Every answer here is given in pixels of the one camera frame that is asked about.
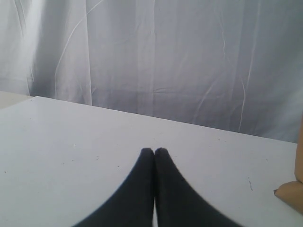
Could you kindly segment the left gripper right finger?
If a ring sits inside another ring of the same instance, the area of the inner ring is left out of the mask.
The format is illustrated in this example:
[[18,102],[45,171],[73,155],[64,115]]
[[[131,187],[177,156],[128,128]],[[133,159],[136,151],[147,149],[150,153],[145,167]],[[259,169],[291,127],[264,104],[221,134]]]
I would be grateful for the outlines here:
[[238,227],[207,201],[185,180],[169,152],[154,153],[154,180],[159,227]]

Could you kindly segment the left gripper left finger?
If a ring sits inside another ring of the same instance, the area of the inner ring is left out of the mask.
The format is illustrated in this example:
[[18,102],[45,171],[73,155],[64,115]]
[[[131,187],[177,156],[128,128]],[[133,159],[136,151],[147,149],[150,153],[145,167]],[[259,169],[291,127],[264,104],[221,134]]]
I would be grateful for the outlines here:
[[154,153],[143,148],[124,182],[77,227],[152,227],[154,209]]

